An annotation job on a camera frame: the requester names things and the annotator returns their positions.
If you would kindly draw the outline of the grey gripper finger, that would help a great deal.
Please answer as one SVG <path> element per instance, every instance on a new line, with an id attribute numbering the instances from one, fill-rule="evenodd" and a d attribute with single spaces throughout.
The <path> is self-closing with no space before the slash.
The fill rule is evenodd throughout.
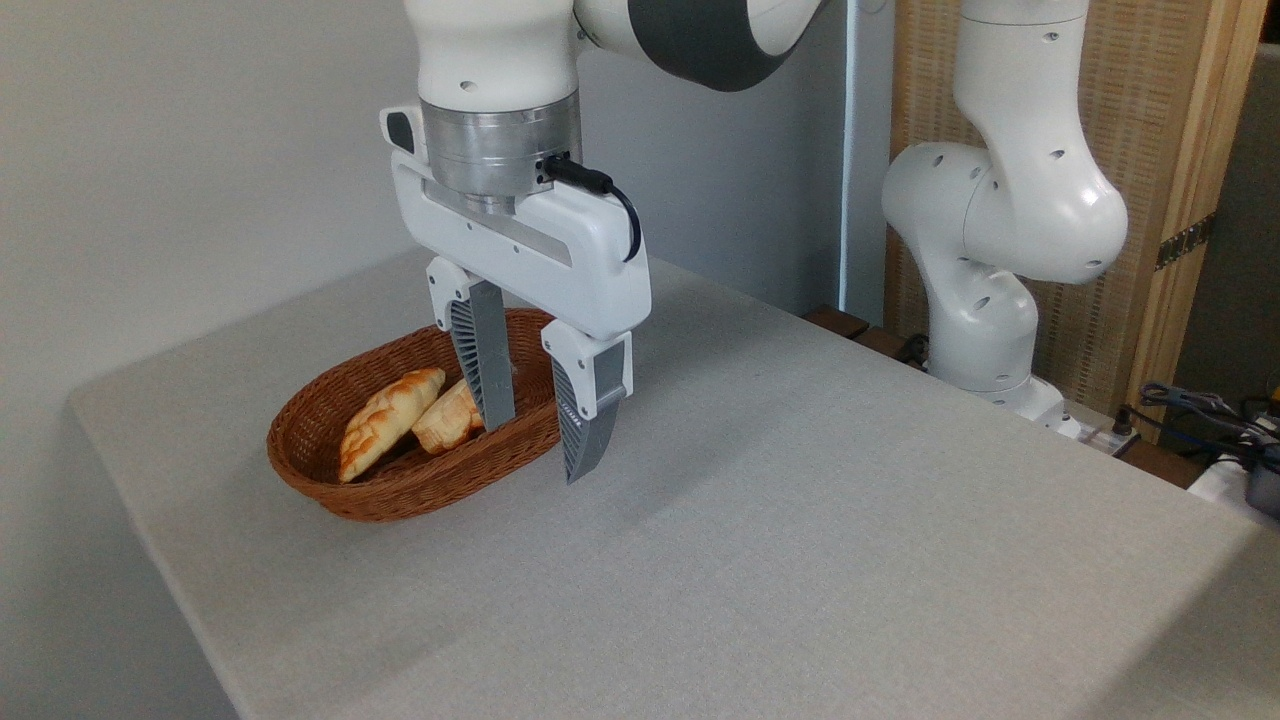
<path id="1" fill-rule="evenodd" d="M 603 459 L 620 404 L 634 392 L 632 336 L 599 341 L 553 320 L 541 341 L 552 357 L 566 480 L 573 483 Z"/>
<path id="2" fill-rule="evenodd" d="M 500 288 L 445 258 L 430 261 L 428 281 L 436 325 L 451 334 L 484 425 L 495 430 L 516 416 Z"/>

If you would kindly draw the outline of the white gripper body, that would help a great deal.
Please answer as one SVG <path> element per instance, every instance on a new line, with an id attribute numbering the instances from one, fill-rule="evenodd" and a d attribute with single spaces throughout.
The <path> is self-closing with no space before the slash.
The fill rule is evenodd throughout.
<path id="1" fill-rule="evenodd" d="M 598 340 L 649 315 L 646 254 L 623 260 L 631 224 L 617 200 L 558 183 L 520 199 L 512 215 L 479 213 L 434 179 L 417 108 L 387 108 L 380 122 L 401 214 L 420 245 Z"/>

